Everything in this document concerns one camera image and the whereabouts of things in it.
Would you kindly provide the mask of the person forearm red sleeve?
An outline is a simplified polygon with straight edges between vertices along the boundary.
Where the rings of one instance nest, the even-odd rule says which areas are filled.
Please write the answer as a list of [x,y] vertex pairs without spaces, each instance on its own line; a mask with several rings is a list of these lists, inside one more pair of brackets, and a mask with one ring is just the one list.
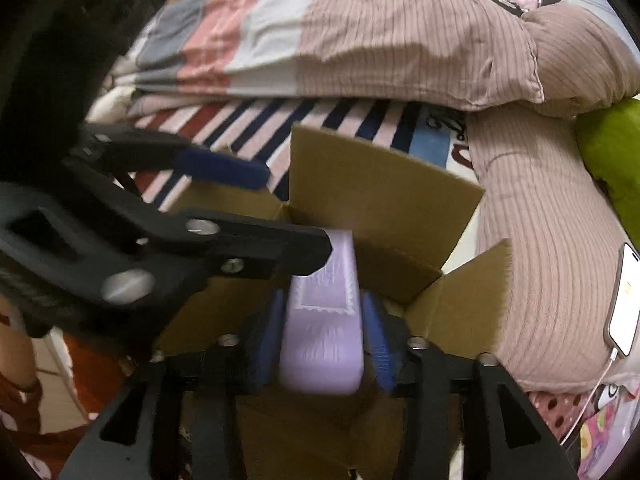
[[[43,479],[54,479],[86,427],[51,432],[41,431],[42,385],[37,377],[34,345],[11,327],[8,300],[1,301],[1,425],[32,469]],[[118,359],[93,351],[88,344],[65,334],[66,356],[76,398],[91,419],[114,400],[125,380]]]

